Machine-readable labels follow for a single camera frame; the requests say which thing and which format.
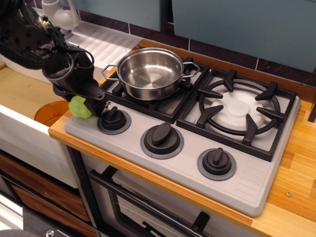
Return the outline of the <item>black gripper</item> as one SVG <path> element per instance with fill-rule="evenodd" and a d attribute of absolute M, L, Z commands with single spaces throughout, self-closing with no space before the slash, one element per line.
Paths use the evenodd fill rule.
<path fill-rule="evenodd" d="M 111 104 L 105 100 L 105 92 L 94 79 L 94 58 L 87 51 L 70 51 L 64 55 L 63 66 L 54 72 L 45 72 L 45 77 L 53 84 L 53 92 L 70 102 L 75 96 L 85 98 L 84 105 L 91 113 L 100 117 Z"/>

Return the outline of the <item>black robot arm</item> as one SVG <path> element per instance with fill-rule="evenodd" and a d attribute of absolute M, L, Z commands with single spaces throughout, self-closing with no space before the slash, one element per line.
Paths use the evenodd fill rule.
<path fill-rule="evenodd" d="M 101 116 L 107 99 L 93 78 L 94 57 L 67 43 L 60 28 L 24 0 L 0 2 L 0 53 L 24 68 L 41 70 L 56 95 L 67 101 L 80 96 L 94 116 Z"/>

